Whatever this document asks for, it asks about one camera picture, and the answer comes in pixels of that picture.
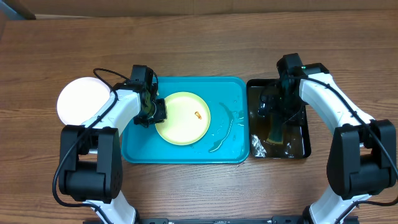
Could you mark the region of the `pink plate with ketchup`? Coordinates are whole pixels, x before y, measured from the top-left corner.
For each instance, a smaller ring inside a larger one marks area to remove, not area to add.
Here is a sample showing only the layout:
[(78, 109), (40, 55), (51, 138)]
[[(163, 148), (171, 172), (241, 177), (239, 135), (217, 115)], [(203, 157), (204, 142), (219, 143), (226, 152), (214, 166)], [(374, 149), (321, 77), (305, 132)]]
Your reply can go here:
[(102, 108), (109, 96), (109, 87), (98, 78), (78, 78), (70, 82), (59, 94), (58, 117), (65, 125), (84, 123)]

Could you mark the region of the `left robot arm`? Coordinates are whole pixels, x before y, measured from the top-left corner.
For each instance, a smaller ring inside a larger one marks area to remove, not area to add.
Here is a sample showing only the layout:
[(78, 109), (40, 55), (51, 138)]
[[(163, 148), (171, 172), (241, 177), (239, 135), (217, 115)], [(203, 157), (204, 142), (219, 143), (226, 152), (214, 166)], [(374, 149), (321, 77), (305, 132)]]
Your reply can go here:
[(102, 223), (139, 223), (137, 210), (121, 191), (120, 135), (133, 122), (148, 128), (167, 117), (157, 97), (159, 79), (150, 67), (133, 65), (131, 76), (110, 88), (110, 98), (83, 124), (66, 125), (52, 181), (55, 201), (70, 208), (90, 207)]

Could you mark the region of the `green yellow sponge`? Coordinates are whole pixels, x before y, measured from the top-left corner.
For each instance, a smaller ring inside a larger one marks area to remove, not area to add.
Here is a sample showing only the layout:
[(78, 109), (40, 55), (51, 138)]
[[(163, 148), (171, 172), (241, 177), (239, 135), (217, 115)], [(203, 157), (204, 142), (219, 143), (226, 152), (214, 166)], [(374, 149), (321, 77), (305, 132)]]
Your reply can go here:
[(267, 137), (270, 144), (283, 144), (283, 122), (278, 116), (271, 116), (271, 126)]

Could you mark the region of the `yellow plate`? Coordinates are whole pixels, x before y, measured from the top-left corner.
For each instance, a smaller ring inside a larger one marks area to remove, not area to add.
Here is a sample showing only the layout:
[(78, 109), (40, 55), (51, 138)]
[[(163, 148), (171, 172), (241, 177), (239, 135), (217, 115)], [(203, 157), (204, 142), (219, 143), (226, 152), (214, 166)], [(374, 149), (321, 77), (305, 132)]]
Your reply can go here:
[(165, 141), (186, 146), (199, 141), (208, 131), (211, 113), (207, 103), (198, 95), (186, 91), (165, 98), (167, 118), (155, 125)]

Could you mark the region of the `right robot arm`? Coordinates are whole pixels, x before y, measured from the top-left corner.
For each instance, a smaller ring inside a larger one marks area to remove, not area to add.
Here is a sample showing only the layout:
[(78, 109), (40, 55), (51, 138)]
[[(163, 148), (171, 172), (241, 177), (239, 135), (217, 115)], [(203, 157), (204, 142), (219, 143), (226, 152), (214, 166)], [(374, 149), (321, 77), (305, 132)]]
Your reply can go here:
[(358, 223), (349, 214), (360, 205), (390, 207), (370, 198), (397, 182), (396, 128), (359, 109), (336, 85), (321, 63), (304, 65), (299, 54), (287, 54), (276, 64), (279, 79), (259, 95), (259, 115), (270, 116), (267, 143), (282, 144), (284, 124), (300, 124), (305, 105), (311, 106), (333, 135), (326, 165), (328, 187), (300, 216), (282, 223)]

